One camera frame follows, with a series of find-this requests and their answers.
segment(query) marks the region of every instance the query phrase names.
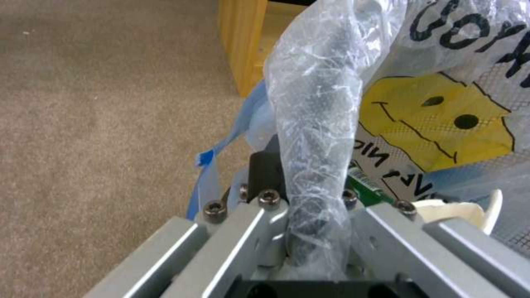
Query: beige carpet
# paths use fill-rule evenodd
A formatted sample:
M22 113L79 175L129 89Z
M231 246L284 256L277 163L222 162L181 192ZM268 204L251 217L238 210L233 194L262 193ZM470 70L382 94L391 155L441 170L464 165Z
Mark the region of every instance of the beige carpet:
M77 297L173 215L237 96L217 0L0 2L0 297ZM246 163L221 156L223 185Z

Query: hex socket screw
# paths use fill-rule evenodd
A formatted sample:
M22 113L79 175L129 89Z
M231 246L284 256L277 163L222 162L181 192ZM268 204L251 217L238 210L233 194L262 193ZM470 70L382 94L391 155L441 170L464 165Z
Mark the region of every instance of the hex socket screw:
M242 183L239 186L239 202L246 203L249 197L249 186L246 183Z
M204 218L207 222L218 224L225 220L227 215L226 204L221 200L213 200L202 209Z
M353 190L345 188L342 192L342 201L344 202L347 210L354 209L355 205L357 204L357 193Z
M418 213L414 204L409 201L397 200L394 202L394 207L411 220L413 220Z
M274 189L265 189L258 194L258 204L261 208L272 211L280 207L280 194Z

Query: yellow wooden board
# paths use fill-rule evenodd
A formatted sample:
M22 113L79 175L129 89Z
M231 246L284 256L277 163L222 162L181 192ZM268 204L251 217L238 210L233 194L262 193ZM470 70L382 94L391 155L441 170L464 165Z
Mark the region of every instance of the yellow wooden board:
M241 96L263 77L263 62L306 6L267 0L219 0L219 32Z

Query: clear plastic wrap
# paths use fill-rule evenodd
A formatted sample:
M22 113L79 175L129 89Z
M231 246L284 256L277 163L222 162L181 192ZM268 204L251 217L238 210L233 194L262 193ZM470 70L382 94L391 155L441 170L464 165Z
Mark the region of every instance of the clear plastic wrap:
M317 1L266 62L290 202L287 278L343 278L350 222L341 198L358 107L406 7L406 0Z
M397 199L489 192L517 164L528 178L528 18L527 0L319 0L289 26L264 69L287 277L342 277L352 157Z

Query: crumpled plastic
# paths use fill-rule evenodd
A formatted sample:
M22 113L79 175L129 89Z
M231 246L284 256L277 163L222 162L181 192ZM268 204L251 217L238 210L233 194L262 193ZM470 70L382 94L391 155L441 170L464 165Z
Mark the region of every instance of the crumpled plastic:
M344 278L350 222L341 198L358 107L406 8L406 0L317 1L266 61L290 204L286 278Z

